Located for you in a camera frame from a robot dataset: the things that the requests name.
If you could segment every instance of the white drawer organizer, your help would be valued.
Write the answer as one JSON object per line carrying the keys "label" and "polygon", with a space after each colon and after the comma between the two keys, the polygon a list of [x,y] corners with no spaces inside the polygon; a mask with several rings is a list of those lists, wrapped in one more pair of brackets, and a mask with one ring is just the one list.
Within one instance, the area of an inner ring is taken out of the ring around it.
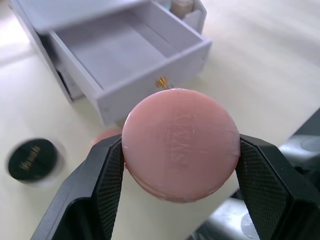
{"label": "white drawer organizer", "polygon": [[[58,2],[45,6],[60,13],[51,14],[49,24],[39,22],[39,15],[30,21],[48,34],[65,70],[105,125],[125,118],[141,100],[159,91],[155,83],[160,77],[179,86],[192,80],[208,58],[211,41],[153,1],[94,1],[96,6],[87,10],[81,3],[88,0]],[[59,9],[70,2],[83,12],[74,13],[70,6]],[[108,6],[99,7],[105,2]]]}

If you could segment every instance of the bottle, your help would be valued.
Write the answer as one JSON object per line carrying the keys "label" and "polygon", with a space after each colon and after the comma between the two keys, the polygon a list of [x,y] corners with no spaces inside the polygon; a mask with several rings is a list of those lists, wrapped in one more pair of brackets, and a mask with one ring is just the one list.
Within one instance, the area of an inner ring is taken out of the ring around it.
{"label": "bottle", "polygon": [[194,0],[172,0],[171,12],[180,19],[184,19],[186,14],[194,9]]}

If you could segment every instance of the pink object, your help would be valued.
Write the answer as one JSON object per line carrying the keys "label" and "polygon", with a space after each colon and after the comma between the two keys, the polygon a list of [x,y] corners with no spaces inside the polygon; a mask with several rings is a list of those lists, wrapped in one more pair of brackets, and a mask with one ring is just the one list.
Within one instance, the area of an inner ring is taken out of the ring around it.
{"label": "pink object", "polygon": [[121,134],[121,133],[122,133],[122,129],[121,128],[108,129],[108,130],[104,131],[103,133],[101,133],[100,135],[98,135],[94,139],[93,145],[97,144],[98,142],[100,142],[103,139],[107,139],[107,138],[113,137],[113,136]]}
{"label": "pink object", "polygon": [[150,194],[194,202],[218,190],[234,171],[240,136],[214,99],[170,89],[141,101],[122,131],[122,149],[133,178]]}

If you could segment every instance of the drawer handle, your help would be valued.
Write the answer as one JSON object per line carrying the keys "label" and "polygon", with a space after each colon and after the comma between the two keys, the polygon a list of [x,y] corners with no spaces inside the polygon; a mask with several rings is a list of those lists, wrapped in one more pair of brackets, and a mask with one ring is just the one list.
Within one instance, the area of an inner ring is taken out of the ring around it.
{"label": "drawer handle", "polygon": [[165,76],[160,77],[160,80],[155,82],[155,86],[164,90],[171,89],[168,79]]}

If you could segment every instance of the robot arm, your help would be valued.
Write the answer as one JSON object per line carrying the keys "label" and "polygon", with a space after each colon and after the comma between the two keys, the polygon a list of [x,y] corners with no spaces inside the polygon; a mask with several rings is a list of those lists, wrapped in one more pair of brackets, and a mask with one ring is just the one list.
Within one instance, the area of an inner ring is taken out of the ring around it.
{"label": "robot arm", "polygon": [[[260,240],[319,239],[320,193],[277,147],[240,137],[241,157],[235,170]],[[93,146],[61,185],[32,240],[111,239],[124,170],[119,138]]]}

